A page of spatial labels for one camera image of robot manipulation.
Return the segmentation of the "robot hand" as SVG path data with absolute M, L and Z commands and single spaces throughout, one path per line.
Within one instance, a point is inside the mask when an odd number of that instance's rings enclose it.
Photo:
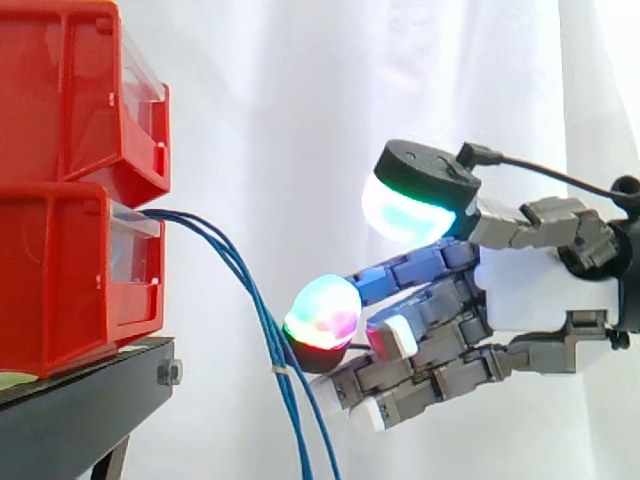
M 283 321 L 323 414 L 384 431 L 516 372 L 573 374 L 579 343 L 619 340 L 620 236 L 575 198 L 480 198 L 474 168 L 505 162 L 472 143 L 385 144 L 363 210 L 409 250 L 317 278 Z

